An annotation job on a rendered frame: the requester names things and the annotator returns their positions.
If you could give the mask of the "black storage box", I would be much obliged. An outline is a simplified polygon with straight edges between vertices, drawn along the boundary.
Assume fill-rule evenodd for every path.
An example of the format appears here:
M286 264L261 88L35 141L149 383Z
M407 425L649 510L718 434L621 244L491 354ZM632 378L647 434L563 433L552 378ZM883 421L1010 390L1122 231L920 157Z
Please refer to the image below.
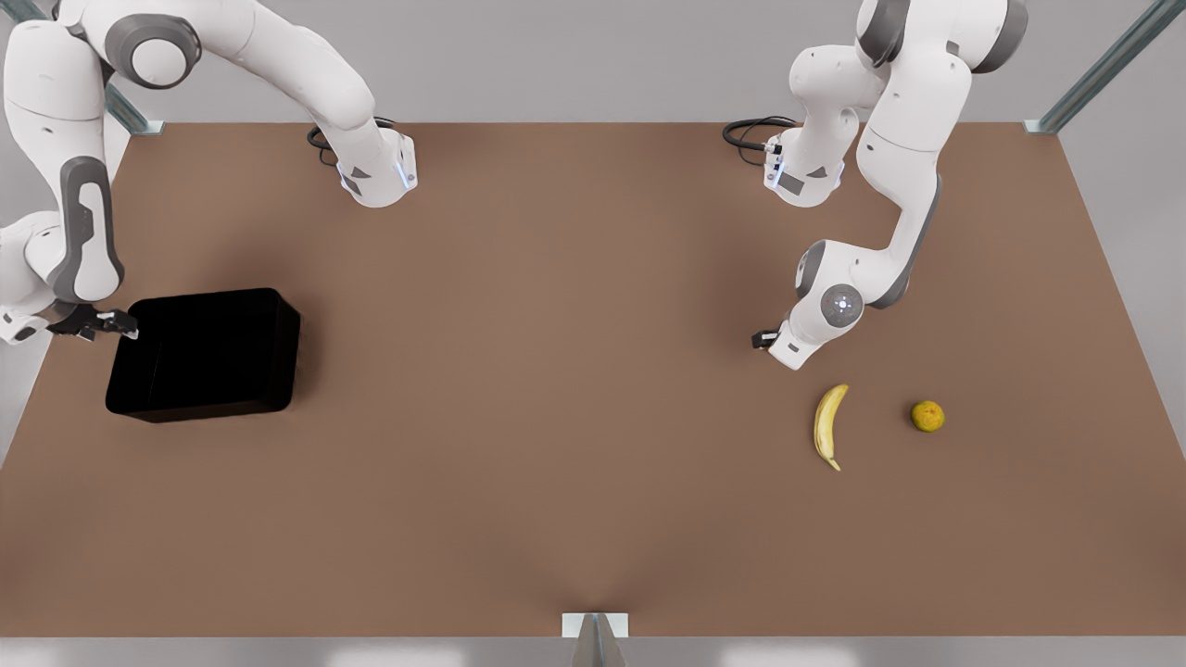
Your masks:
M106 409L144 423L287 409L301 315L274 288L135 301L138 337L121 338Z

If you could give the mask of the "yellow banana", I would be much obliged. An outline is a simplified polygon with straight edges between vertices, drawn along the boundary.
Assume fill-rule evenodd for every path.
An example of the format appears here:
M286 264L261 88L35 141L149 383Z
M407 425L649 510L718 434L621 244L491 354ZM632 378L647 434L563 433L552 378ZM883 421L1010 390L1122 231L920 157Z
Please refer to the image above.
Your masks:
M821 398L817 409L814 413L814 451L825 460L835 472L841 472L841 466L839 462L835 460L835 442L834 442L834 420L836 413L839 413L839 406L843 401L843 398L849 390L848 385L835 385L835 387L825 390L825 395Z

